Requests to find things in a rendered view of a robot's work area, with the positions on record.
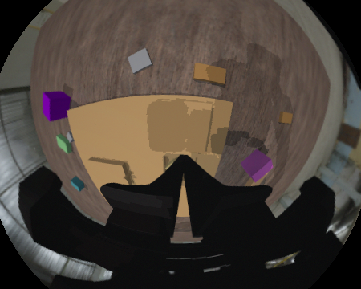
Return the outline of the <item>light green flat block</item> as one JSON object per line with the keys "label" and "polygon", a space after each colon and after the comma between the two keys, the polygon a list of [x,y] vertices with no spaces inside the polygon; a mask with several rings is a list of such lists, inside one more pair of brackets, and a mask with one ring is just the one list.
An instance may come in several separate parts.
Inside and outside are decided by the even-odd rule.
{"label": "light green flat block", "polygon": [[59,135],[56,136],[56,140],[58,141],[58,145],[60,148],[62,148],[64,150],[64,152],[66,153],[71,153],[71,142],[69,142],[69,140],[67,140],[66,138],[64,138],[63,135]]}

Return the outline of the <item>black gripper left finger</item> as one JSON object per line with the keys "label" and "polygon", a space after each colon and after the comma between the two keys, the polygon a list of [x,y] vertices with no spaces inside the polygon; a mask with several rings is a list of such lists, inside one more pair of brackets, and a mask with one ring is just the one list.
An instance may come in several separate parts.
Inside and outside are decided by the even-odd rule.
{"label": "black gripper left finger", "polygon": [[130,212],[161,216],[165,219],[167,234],[173,238],[181,182],[183,182],[184,162],[184,154],[178,155],[168,170],[148,185],[103,184],[100,187],[101,195],[112,208],[115,206]]}

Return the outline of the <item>tan puzzle board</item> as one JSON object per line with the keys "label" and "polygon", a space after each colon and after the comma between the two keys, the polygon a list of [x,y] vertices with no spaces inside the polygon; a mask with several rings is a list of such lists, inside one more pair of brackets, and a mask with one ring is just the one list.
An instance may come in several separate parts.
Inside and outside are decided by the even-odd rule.
{"label": "tan puzzle board", "polygon": [[148,185],[188,154],[215,177],[233,103],[197,96],[126,96],[67,110],[84,168],[107,183]]}

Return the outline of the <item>teal block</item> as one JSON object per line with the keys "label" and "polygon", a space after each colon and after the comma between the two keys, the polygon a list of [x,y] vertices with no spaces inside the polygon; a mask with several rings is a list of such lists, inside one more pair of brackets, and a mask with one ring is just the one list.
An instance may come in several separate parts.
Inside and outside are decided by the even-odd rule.
{"label": "teal block", "polygon": [[81,189],[83,189],[83,181],[77,179],[77,177],[74,177],[74,179],[71,179],[71,185],[75,187],[79,192],[81,192]]}

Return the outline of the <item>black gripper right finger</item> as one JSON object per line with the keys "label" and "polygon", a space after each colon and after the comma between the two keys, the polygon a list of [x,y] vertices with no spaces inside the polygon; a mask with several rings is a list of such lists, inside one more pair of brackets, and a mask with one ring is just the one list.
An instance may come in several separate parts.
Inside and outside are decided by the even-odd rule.
{"label": "black gripper right finger", "polygon": [[273,193],[273,187],[262,184],[225,186],[213,179],[213,176],[203,170],[188,154],[184,154],[184,158],[186,197],[194,238],[202,238],[202,232],[222,210],[265,201],[270,193]]}

